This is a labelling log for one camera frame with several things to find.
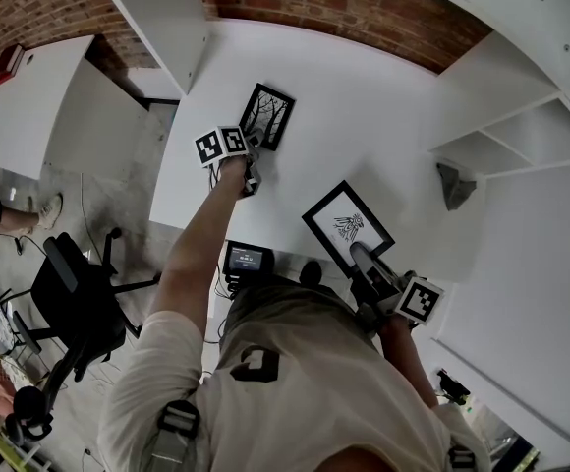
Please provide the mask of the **small black device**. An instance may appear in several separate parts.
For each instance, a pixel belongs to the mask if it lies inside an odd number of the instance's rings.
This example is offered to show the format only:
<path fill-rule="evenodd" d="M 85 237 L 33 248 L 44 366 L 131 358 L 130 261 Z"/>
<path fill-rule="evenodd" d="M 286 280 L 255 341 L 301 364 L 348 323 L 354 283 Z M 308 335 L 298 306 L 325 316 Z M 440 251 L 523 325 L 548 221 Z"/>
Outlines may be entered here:
<path fill-rule="evenodd" d="M 451 378 L 444 369 L 439 369 L 436 375 L 439 377 L 442 395 L 459 406 L 465 405 L 471 393 L 461 383 Z"/>

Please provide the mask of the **black framed tree picture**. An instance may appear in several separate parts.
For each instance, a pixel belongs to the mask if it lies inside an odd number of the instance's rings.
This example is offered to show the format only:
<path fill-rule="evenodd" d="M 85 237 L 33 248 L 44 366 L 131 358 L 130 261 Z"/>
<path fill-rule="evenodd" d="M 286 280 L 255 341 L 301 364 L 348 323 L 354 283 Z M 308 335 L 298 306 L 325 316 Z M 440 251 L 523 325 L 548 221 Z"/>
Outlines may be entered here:
<path fill-rule="evenodd" d="M 257 83 L 241 117 L 239 126 L 245 137 L 261 131 L 260 146 L 276 151 L 285 133 L 296 101 L 264 84 Z"/>

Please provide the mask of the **white side table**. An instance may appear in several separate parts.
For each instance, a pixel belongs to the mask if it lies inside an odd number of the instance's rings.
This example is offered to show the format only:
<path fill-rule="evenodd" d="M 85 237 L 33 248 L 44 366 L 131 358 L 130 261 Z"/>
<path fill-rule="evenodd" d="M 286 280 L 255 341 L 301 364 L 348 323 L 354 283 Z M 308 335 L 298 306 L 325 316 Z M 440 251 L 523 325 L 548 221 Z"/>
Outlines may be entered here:
<path fill-rule="evenodd" d="M 26 51 L 0 85 L 0 168 L 37 180 L 44 166 L 124 181 L 146 110 L 86 59 L 83 36 Z"/>

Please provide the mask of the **black office chair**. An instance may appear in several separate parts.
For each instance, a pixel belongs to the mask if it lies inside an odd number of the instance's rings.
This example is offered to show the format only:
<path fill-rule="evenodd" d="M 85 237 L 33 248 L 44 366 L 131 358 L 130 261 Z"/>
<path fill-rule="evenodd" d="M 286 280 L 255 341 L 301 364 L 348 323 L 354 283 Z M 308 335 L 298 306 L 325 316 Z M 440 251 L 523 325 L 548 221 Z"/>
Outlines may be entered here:
<path fill-rule="evenodd" d="M 27 293 L 47 327 L 31 329 L 17 312 L 13 320 L 33 353 L 41 352 L 41 340 L 55 338 L 64 343 L 67 351 L 42 387 L 24 386 L 14 395 L 13 412 L 5 418 L 6 432 L 14 443 L 46 438 L 52 431 L 51 411 L 67 377 L 73 375 L 74 381 L 80 382 L 89 365 L 109 360 L 111 353 L 124 345 L 128 334 L 140 336 L 141 329 L 130 321 L 116 296 L 152 287 L 158 284 L 161 275 L 113 285 L 111 277 L 117 271 L 111 264 L 112 242 L 121 235 L 118 227 L 106 235 L 99 264 L 90 262 L 67 233 L 45 240 L 45 261 Z"/>

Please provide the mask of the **black screen device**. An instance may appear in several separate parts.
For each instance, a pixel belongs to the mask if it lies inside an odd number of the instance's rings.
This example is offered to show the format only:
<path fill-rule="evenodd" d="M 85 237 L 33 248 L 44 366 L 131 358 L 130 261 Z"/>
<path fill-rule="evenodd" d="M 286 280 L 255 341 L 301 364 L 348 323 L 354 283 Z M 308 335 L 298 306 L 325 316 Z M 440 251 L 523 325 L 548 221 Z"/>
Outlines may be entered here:
<path fill-rule="evenodd" d="M 258 274 L 272 274 L 274 265 L 275 257 L 271 249 L 229 241 L 222 272 L 228 284 L 238 284 Z"/>

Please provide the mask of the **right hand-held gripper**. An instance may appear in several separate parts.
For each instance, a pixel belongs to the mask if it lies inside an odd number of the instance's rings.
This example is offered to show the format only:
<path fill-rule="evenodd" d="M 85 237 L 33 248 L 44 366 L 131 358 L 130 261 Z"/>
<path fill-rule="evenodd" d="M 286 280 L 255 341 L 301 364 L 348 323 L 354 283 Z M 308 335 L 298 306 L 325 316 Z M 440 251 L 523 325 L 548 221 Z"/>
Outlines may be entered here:
<path fill-rule="evenodd" d="M 380 331 L 392 315 L 406 318 L 410 328 L 430 321 L 444 297 L 441 288 L 413 271 L 389 272 L 360 242 L 350 246 L 350 255 L 361 272 L 353 281 L 353 296 L 365 331 Z"/>

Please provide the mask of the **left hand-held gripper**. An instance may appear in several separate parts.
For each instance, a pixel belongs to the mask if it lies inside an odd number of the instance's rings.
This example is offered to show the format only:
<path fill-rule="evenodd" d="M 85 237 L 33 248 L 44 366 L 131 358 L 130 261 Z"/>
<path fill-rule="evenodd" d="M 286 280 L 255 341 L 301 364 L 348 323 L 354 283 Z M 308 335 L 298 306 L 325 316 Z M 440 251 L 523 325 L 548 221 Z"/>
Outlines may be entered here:
<path fill-rule="evenodd" d="M 241 156 L 246 160 L 242 196 L 255 195 L 261 183 L 257 170 L 259 154 L 256 148 L 262 145 L 264 138 L 264 129 L 254 128 L 250 132 L 250 142 L 248 142 L 239 126 L 217 126 L 195 138 L 199 165 L 208 172 L 209 189 L 212 190 L 219 181 L 221 163 L 226 159 Z"/>

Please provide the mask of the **yellow-green rack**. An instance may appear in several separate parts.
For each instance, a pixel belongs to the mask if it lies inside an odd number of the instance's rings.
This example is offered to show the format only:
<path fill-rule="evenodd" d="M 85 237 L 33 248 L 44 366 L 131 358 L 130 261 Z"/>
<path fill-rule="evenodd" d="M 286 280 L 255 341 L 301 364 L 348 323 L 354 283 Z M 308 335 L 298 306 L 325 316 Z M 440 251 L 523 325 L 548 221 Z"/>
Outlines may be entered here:
<path fill-rule="evenodd" d="M 14 444 L 0 437 L 0 456 L 14 472 L 33 472 L 29 458 Z"/>

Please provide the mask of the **white table top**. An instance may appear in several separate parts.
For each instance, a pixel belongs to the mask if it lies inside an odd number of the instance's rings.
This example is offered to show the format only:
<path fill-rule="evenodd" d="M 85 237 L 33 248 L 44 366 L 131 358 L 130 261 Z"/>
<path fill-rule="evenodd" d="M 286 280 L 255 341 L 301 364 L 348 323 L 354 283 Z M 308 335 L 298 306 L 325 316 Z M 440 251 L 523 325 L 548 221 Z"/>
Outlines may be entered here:
<path fill-rule="evenodd" d="M 198 77 L 178 107 L 162 158 L 150 219 L 185 227 L 208 192 L 196 137 L 237 123 L 257 84 L 291 96 L 276 151 L 258 162 L 257 194 L 238 202 L 230 238 L 324 258 L 303 215 L 349 183 L 394 238 L 397 270 L 459 282 L 472 270 L 484 196 L 446 208 L 434 157 L 423 145 L 433 74 L 344 39 L 291 27 L 219 21 Z"/>

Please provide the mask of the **grey crumpled cloth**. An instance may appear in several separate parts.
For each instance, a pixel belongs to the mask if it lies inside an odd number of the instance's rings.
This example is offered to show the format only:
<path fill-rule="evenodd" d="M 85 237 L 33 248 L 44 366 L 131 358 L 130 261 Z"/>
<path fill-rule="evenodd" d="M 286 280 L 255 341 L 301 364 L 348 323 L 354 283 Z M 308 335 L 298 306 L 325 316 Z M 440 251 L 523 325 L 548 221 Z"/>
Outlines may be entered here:
<path fill-rule="evenodd" d="M 475 180 L 465 180 L 460 171 L 443 163 L 436 164 L 443 199 L 448 211 L 457 210 L 477 189 Z"/>

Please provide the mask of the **person's white t-shirt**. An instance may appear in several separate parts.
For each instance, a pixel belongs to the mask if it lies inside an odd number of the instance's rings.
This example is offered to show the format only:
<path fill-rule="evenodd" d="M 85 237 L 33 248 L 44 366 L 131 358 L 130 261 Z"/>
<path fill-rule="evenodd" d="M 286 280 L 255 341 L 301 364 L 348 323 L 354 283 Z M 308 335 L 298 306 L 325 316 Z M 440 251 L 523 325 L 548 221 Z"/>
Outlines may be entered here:
<path fill-rule="evenodd" d="M 249 346 L 202 377 L 202 337 L 185 316 L 145 322 L 131 363 L 102 409 L 98 448 L 109 472 L 152 465 L 157 421 L 176 400 L 199 412 L 186 472 L 311 472 L 359 447 L 395 472 L 489 472 L 481 440 L 452 404 L 427 407 L 379 354 L 298 360 Z"/>

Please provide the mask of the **black framed bird picture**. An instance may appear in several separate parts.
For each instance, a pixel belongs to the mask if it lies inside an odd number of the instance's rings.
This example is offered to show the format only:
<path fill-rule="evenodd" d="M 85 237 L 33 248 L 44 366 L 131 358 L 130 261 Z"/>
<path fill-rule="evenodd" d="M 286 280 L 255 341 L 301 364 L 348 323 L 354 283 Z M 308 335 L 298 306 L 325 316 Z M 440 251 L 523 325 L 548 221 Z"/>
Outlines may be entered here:
<path fill-rule="evenodd" d="M 389 232 L 345 180 L 304 213 L 302 220 L 347 277 L 352 277 L 356 268 L 350 253 L 354 243 L 362 243 L 375 257 L 395 244 Z"/>

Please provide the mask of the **red book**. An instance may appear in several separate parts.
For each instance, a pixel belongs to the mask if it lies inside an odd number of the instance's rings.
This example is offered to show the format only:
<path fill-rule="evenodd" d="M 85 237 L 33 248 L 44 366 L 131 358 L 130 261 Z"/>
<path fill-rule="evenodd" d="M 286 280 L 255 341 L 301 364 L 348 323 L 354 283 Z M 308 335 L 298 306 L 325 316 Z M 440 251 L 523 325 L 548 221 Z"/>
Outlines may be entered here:
<path fill-rule="evenodd" d="M 12 79 L 19 68 L 24 48 L 20 44 L 14 44 L 4 49 L 0 55 L 0 85 Z"/>

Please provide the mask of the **person's olive shorts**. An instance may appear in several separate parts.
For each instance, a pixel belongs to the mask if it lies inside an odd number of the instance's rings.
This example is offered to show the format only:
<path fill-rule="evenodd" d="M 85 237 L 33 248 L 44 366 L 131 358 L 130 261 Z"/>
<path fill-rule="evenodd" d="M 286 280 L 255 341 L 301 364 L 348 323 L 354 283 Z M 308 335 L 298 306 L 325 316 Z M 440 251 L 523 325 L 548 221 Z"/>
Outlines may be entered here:
<path fill-rule="evenodd" d="M 307 361 L 344 357 L 370 362 L 379 355 L 354 310 L 332 289 L 283 278 L 241 290 L 232 302 L 217 367 L 230 367 L 249 346 Z"/>

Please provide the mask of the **person's right forearm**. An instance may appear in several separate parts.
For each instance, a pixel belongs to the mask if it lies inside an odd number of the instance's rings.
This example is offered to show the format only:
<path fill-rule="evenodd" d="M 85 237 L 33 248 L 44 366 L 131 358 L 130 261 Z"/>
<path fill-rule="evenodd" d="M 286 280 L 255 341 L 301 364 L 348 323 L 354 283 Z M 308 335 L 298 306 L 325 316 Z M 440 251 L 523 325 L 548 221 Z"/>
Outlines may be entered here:
<path fill-rule="evenodd" d="M 421 363 L 408 320 L 392 314 L 378 335 L 384 358 L 408 381 L 427 407 L 436 407 L 437 396 Z"/>

